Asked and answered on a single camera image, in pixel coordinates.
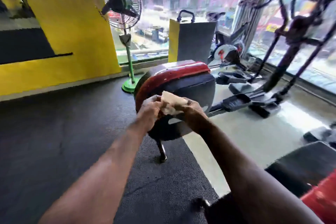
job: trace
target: red padding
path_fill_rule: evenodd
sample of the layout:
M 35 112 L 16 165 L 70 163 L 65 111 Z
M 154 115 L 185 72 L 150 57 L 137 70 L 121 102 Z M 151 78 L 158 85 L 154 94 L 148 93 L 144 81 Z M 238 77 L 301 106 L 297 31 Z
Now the red padding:
M 301 200 L 325 223 L 336 223 L 336 170 Z
M 137 92 L 135 97 L 135 108 L 137 112 L 140 110 L 142 102 L 148 97 L 149 92 L 160 85 L 189 75 L 210 72 L 208 65 L 203 62 L 175 62 L 167 63 L 160 67 L 162 67 L 162 69 L 148 78 Z

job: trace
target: green fan stand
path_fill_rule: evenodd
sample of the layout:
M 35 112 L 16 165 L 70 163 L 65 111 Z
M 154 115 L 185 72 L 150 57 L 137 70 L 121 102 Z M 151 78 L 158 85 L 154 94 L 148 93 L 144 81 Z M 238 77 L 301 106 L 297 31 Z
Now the green fan stand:
M 121 88 L 123 89 L 124 92 L 133 93 L 140 78 L 134 77 L 131 51 L 129 50 L 130 45 L 131 45 L 131 34 L 119 35 L 119 39 L 121 43 L 126 47 L 128 68 L 129 68 L 129 74 L 130 74 L 130 78 L 128 78 L 128 80 L 124 82 Z

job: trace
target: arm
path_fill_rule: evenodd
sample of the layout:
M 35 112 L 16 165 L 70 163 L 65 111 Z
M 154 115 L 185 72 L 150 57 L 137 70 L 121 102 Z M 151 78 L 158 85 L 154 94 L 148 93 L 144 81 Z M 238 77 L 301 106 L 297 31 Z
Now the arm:
M 124 134 L 44 213 L 45 223 L 112 223 L 135 155 L 162 106 L 159 96 L 144 101 Z
M 187 106 L 175 108 L 184 112 L 186 123 L 208 145 L 249 223 L 322 223 L 300 199 L 242 153 L 197 102 L 188 100 Z

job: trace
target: standing fan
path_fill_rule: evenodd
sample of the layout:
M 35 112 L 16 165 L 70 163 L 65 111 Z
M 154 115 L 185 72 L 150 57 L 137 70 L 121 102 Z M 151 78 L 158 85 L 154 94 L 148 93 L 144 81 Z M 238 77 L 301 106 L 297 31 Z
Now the standing fan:
M 141 0 L 95 0 L 96 8 L 100 15 L 115 28 L 124 30 L 119 35 L 121 43 L 126 47 L 130 78 L 123 84 L 125 92 L 133 93 L 139 78 L 134 77 L 130 45 L 131 34 L 127 29 L 133 27 L 140 19 Z

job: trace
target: green fan base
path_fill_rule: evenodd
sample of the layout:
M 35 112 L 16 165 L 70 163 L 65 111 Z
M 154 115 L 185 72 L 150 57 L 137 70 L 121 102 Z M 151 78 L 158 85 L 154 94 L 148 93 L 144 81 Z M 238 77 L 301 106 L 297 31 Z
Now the green fan base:
M 140 78 L 134 78 L 134 83 L 132 83 L 132 79 L 129 78 L 126 82 L 124 82 L 121 88 L 127 93 L 133 93 L 139 80 Z

